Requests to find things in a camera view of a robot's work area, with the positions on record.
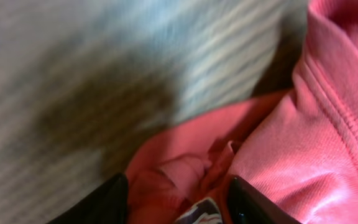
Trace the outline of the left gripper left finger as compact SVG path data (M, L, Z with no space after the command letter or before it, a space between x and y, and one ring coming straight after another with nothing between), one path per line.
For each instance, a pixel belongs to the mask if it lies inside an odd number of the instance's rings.
M118 173L48 224L124 224L128 179Z

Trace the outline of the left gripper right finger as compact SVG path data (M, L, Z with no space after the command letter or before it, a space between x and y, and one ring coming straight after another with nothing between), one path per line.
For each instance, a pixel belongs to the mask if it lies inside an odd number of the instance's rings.
M227 208L235 224L300 224L238 175L230 181Z

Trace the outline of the red t-shirt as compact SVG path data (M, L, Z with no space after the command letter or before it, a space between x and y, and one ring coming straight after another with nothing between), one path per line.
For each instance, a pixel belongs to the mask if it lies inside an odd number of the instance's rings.
M246 192L278 223L358 223L358 1L311 1L294 86L164 131L126 170L128 223L231 223Z

